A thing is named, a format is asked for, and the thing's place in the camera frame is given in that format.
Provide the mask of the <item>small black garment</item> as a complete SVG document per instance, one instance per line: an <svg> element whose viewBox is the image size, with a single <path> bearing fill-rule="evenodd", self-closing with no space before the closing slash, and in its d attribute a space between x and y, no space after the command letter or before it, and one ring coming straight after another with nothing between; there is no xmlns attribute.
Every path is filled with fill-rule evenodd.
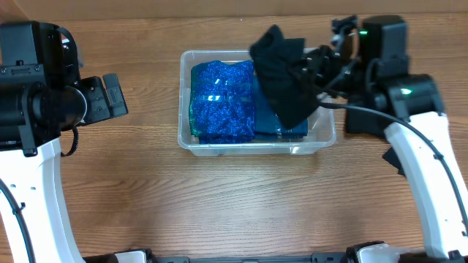
<svg viewBox="0 0 468 263"><path fill-rule="evenodd" d="M286 39L272 25L249 49L261 90L283 127L292 129L317 108L317 94L301 82L305 39Z"/></svg>

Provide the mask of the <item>blue denim jeans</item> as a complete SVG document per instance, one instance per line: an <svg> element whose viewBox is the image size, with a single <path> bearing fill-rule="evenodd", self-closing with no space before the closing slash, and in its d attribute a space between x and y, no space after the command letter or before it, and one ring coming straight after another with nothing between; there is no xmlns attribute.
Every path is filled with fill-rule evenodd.
<svg viewBox="0 0 468 263"><path fill-rule="evenodd" d="M263 95L256 76L254 76L252 88L255 103L254 138L256 140L297 140L308 135L308 120L305 120L293 129L284 128L277 114L271 109L268 100Z"/></svg>

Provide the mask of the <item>blue sequin cloth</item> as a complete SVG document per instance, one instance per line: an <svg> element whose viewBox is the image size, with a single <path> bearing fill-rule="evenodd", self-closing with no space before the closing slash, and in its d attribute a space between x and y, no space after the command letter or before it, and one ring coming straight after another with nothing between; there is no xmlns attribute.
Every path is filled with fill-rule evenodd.
<svg viewBox="0 0 468 263"><path fill-rule="evenodd" d="M200 144L237 144L253 140L254 64L209 61L191 69L189 125Z"/></svg>

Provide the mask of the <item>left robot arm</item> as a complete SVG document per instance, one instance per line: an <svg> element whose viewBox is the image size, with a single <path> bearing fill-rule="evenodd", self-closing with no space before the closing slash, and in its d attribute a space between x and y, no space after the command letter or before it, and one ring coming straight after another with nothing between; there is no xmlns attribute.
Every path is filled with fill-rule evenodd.
<svg viewBox="0 0 468 263"><path fill-rule="evenodd" d="M1 25L1 219L16 262L81 262L61 182L60 136L128 112L115 74L80 76L72 35Z"/></svg>

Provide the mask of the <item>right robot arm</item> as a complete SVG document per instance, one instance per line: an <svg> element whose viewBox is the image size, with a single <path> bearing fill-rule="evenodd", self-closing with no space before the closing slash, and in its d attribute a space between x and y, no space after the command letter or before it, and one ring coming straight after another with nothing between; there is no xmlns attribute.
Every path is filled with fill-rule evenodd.
<svg viewBox="0 0 468 263"><path fill-rule="evenodd" d="M343 262L465 262L467 186L450 141L449 121L434 79L410 73L407 24L398 15L335 19L328 46L309 52L301 76L317 104L341 97L345 129L386 140L385 160L411 189L423 230L421 249L383 241L352 245Z"/></svg>

